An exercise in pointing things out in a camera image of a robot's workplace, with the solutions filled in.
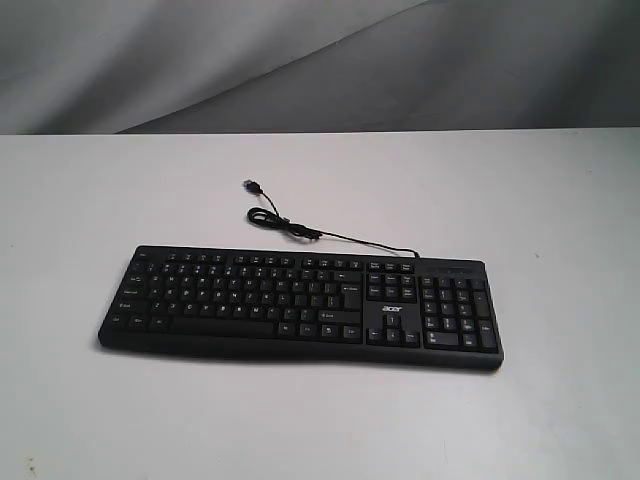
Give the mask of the black acer keyboard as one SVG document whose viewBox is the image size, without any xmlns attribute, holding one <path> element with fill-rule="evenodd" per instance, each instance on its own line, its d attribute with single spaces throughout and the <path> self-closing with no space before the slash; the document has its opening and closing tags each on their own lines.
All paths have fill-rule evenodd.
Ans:
<svg viewBox="0 0 640 480">
<path fill-rule="evenodd" d="M 504 360 L 480 261 L 141 246 L 103 347 L 472 370 Z"/>
</svg>

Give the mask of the grey backdrop cloth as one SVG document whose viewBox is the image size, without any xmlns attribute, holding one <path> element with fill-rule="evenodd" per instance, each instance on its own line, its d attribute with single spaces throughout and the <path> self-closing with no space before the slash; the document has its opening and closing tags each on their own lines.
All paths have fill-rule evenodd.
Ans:
<svg viewBox="0 0 640 480">
<path fill-rule="evenodd" d="M 629 127 L 635 1 L 5 1 L 5 134 Z"/>
</svg>

